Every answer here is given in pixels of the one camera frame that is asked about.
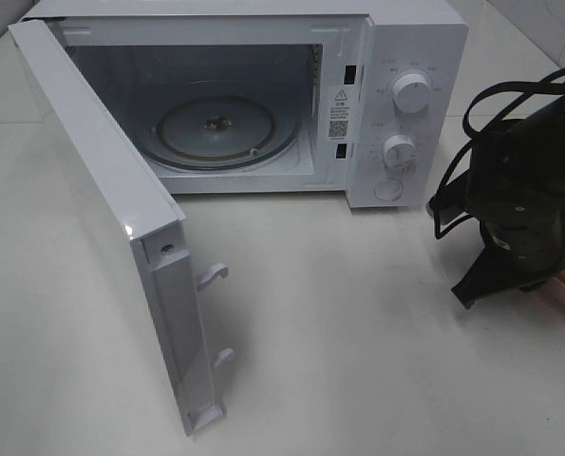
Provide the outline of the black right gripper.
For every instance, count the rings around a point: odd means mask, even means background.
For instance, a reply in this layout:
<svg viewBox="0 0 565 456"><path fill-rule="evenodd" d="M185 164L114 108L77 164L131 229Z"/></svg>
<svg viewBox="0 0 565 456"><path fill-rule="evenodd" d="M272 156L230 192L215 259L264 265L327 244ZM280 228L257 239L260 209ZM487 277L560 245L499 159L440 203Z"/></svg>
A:
<svg viewBox="0 0 565 456"><path fill-rule="evenodd" d="M466 212L479 221L484 247L451 288L465 309L565 268L565 196L492 192L468 201Z"/></svg>

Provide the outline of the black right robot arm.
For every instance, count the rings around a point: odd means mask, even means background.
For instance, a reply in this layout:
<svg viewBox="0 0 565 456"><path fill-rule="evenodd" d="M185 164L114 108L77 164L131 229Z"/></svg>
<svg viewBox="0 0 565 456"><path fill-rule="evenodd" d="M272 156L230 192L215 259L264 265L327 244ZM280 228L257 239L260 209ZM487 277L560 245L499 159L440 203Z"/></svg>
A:
<svg viewBox="0 0 565 456"><path fill-rule="evenodd" d="M565 95L476 142L459 206L484 248L452 289L465 308L527 291L565 268Z"/></svg>

